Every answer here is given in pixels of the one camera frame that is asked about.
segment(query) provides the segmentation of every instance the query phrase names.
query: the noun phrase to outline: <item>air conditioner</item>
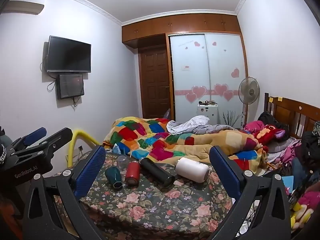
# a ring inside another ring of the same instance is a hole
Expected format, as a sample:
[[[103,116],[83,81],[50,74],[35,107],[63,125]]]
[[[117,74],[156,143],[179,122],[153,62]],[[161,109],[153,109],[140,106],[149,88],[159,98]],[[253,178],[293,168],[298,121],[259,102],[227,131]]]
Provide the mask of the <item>air conditioner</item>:
[[[3,13],[27,13],[38,15],[44,8],[46,0],[10,0]]]

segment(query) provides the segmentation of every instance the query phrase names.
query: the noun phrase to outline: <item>rose pattern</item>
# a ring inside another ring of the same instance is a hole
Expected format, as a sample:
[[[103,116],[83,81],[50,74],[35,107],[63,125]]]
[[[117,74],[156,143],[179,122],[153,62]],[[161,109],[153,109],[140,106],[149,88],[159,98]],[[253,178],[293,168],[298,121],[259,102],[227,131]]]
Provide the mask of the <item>rose pattern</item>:
[[[202,184],[176,175],[173,166],[161,164],[176,177],[170,188],[163,189],[150,175],[141,174],[137,187],[124,184],[115,190],[104,175],[105,169],[115,164],[107,157],[87,196],[80,199],[106,239],[207,239],[232,206],[211,166]],[[60,197],[55,198],[64,222],[70,224]]]

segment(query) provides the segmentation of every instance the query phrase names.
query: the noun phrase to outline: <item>black thermos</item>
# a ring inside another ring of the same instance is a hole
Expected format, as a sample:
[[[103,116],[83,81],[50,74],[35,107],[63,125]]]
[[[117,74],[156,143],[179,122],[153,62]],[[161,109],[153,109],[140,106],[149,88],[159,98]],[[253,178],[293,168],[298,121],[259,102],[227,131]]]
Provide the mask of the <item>black thermos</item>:
[[[141,167],[148,171],[163,187],[170,187],[174,183],[175,177],[164,169],[160,168],[149,158],[142,158],[139,162]]]

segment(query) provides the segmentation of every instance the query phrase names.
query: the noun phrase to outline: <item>red stuffed toy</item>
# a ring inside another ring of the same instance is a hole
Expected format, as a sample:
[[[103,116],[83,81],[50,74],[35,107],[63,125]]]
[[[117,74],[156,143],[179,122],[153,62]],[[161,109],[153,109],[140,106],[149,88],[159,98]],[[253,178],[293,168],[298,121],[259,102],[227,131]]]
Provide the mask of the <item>red stuffed toy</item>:
[[[278,129],[273,125],[267,124],[261,131],[256,132],[253,136],[262,145],[267,145],[274,138],[281,138],[284,136],[285,130]]]

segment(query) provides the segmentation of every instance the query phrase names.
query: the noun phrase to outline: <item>wooden door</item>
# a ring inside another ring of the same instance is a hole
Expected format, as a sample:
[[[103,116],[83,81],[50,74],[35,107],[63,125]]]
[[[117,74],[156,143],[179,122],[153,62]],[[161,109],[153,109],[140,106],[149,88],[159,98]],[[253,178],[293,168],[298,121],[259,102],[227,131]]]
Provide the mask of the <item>wooden door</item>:
[[[170,27],[172,32],[189,31],[188,14],[178,14],[170,16]]]
[[[142,38],[142,37],[153,35],[152,25],[151,25],[150,20],[137,22],[137,23],[135,23],[135,25],[136,25],[138,39]]]
[[[203,13],[192,13],[188,14],[189,30],[190,31],[203,31],[207,30],[205,24],[205,14]]]
[[[241,32],[237,16],[223,14],[222,21],[223,21],[225,31]]]
[[[208,31],[224,31],[221,14],[208,13],[205,14],[205,25]]]
[[[122,27],[122,42],[137,38],[137,24],[132,23]]]
[[[153,35],[171,32],[169,16],[154,18],[150,21],[152,24]]]
[[[167,50],[147,49],[139,54],[143,118],[162,118],[170,108]]]

